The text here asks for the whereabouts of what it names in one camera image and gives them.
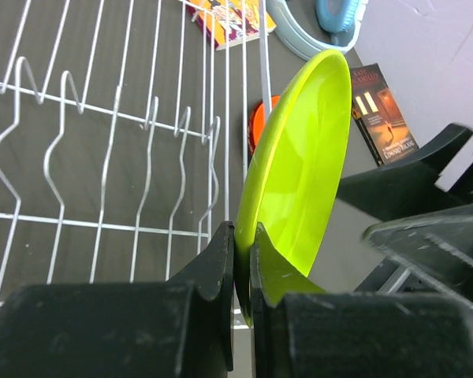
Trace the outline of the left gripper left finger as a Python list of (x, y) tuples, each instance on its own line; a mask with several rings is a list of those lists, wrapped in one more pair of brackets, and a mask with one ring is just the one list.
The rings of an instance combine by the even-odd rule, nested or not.
[(234, 227), (165, 282), (31, 285), (0, 309), (0, 377), (225, 377)]

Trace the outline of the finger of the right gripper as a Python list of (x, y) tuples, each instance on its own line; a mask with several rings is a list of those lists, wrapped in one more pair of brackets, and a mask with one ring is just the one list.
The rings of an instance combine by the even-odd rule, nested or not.
[(473, 203), (374, 224), (363, 241), (473, 310)]
[(436, 182), (472, 136), (471, 128), (448, 124), (406, 157), (341, 179), (337, 198), (380, 221), (461, 206), (465, 201), (442, 190)]

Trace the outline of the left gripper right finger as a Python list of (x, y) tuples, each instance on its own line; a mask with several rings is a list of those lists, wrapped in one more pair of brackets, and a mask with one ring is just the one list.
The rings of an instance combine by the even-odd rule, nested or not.
[(432, 293), (328, 294), (259, 224), (250, 249), (256, 377), (473, 377), (473, 312)]

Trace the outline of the lime green plate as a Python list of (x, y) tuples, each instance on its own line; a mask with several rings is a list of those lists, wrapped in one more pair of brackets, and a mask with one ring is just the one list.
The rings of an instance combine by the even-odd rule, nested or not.
[(248, 325), (250, 252), (260, 224), (275, 249), (304, 276), (310, 274), (345, 163), (351, 96), (345, 56), (324, 50), (293, 77), (266, 121), (235, 224), (236, 293)]

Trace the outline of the orange plate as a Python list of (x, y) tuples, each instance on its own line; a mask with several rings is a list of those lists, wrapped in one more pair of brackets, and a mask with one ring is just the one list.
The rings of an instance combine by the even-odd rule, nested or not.
[(248, 118), (248, 152), (252, 156), (255, 152), (255, 148), (260, 139), (263, 129), (265, 127), (264, 121), (264, 105), (263, 101), (260, 100), (254, 105), (254, 108), (251, 111), (251, 115)]

